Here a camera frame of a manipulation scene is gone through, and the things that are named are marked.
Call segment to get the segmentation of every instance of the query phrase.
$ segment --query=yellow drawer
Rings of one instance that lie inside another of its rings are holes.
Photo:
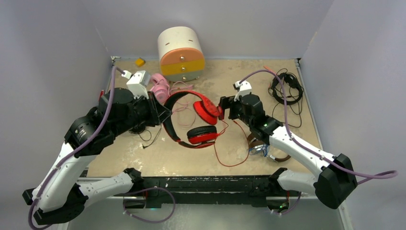
[[[161,72],[162,75],[164,76],[198,71],[203,69],[204,69],[204,59],[161,66]]]

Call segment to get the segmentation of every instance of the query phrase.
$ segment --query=red cable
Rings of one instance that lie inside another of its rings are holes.
[[[225,121],[223,121],[223,120],[222,120],[222,122],[224,122],[224,123],[227,125],[227,127],[225,127],[225,128],[220,132],[220,134],[223,134],[223,133],[226,131],[226,129],[228,128],[228,124],[227,124]],[[247,140],[247,144],[248,144],[247,135],[245,134],[243,128],[242,128],[241,125],[240,125],[239,123],[237,123],[236,121],[234,121],[234,123],[236,123],[236,124],[241,128],[242,132],[244,133],[245,140]],[[248,152],[247,157],[246,157],[242,162],[240,162],[240,163],[238,163],[238,164],[235,164],[235,165],[226,165],[226,164],[221,163],[220,159],[218,158],[217,150],[216,150],[216,148],[215,148],[215,141],[214,141],[214,145],[213,145],[213,146],[214,146],[214,151],[215,151],[215,153],[216,153],[216,157],[217,157],[218,162],[219,162],[221,165],[225,166],[225,167],[234,167],[234,166],[237,166],[237,165],[241,165],[242,163],[244,163],[244,162],[248,159],[248,156],[249,156],[249,152]]]

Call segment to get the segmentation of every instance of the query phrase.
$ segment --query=pink headphones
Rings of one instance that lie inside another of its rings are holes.
[[[161,104],[165,103],[165,101],[169,98],[169,95],[172,94],[173,91],[193,89],[193,85],[188,85],[182,81],[175,82],[171,89],[166,78],[164,76],[162,76],[160,73],[152,74],[150,81],[152,83],[154,83],[154,86],[150,89],[150,91],[154,93],[155,97]],[[175,85],[178,83],[184,84],[185,87],[182,87],[182,88],[175,87]]]
[[[159,73],[152,74],[151,81],[154,83],[154,86],[150,89],[150,91],[155,94],[155,97],[159,103],[164,104],[166,99],[169,97],[168,81]]]

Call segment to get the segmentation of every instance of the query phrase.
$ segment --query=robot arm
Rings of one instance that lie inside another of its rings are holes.
[[[128,89],[115,88],[113,98],[110,98],[111,92],[103,95],[97,107],[90,109],[86,116],[76,119],[66,133],[61,151],[45,179],[35,189],[23,193],[26,203],[32,205],[32,209],[35,208],[32,212],[37,224],[68,222],[99,200],[141,188],[141,173],[135,169],[126,169],[115,177],[95,183],[76,183],[89,163],[105,147],[113,144],[118,135],[138,126],[160,125],[171,115],[171,111],[162,106],[153,93],[146,91],[149,82],[147,72],[139,71],[131,75],[123,71],[122,74],[129,78]],[[109,100],[113,100],[113,103],[101,131],[61,164],[63,158],[95,133],[107,114]]]
[[[251,86],[247,81],[236,82],[234,88],[237,90],[235,96],[220,98],[219,108],[223,112],[230,110],[228,118],[241,120],[256,139],[288,153],[311,172],[309,174],[287,169],[278,170],[274,177],[277,177],[279,186],[284,190],[315,194],[326,206],[338,208],[358,184],[354,175],[337,169],[325,159],[352,171],[350,159],[344,154],[335,156],[322,151],[295,134],[289,134],[281,122],[265,114],[261,100],[251,93]],[[319,153],[321,157],[296,144],[293,138],[306,148]]]

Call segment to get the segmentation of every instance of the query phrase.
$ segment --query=table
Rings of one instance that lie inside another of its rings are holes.
[[[158,61],[147,61],[142,67],[137,67],[133,61],[117,61],[116,65],[121,69],[132,73],[138,70],[148,72],[159,72]],[[249,73],[263,69],[267,65],[274,71],[287,68],[290,72],[299,77],[294,60],[207,60],[204,74],[198,79],[187,82],[193,84],[194,90],[206,95],[218,104],[221,96],[232,96],[236,94],[233,83],[242,79]],[[127,79],[119,76],[115,79],[116,87],[126,88]],[[260,97],[264,110],[271,115],[276,100],[268,94],[268,86],[273,76],[269,73],[258,73],[249,78],[253,94]],[[187,95],[181,99],[183,102],[194,102],[196,97]],[[316,135],[313,120],[307,105],[306,96],[303,97],[302,126],[291,128],[291,131],[309,142],[320,147]],[[187,141],[186,132],[190,127],[180,126],[178,123],[191,124],[195,115],[192,110],[185,110],[172,115],[172,120],[178,136]],[[283,106],[279,105],[274,112],[274,117],[283,120]],[[291,110],[288,111],[288,121],[296,126],[299,124],[299,116]],[[216,149],[220,160],[224,164],[236,164],[245,159],[248,153],[247,141],[241,129],[234,122],[226,119],[229,124],[226,132],[216,142]],[[249,134],[248,127],[241,121],[237,121],[243,127],[246,134]],[[207,125],[198,116],[192,127]],[[217,131],[223,129],[224,124],[219,122]],[[152,138],[158,132],[159,127],[148,127]],[[149,134],[141,134],[143,138],[149,138]],[[113,145],[106,147],[103,152],[89,165],[88,177],[110,177],[119,174],[125,168],[135,168],[142,172],[143,176],[198,176],[198,175],[260,175],[272,174],[280,167],[286,167],[297,172],[309,172],[303,165],[293,158],[286,162],[276,163],[270,158],[264,158],[257,154],[249,156],[247,161],[236,167],[225,167],[219,164],[214,153],[213,146],[204,149],[188,149],[174,142],[162,128],[157,140],[146,149],[146,145],[138,135],[126,132],[118,136]],[[286,156],[286,153],[278,149],[272,149],[272,155],[277,157]]]

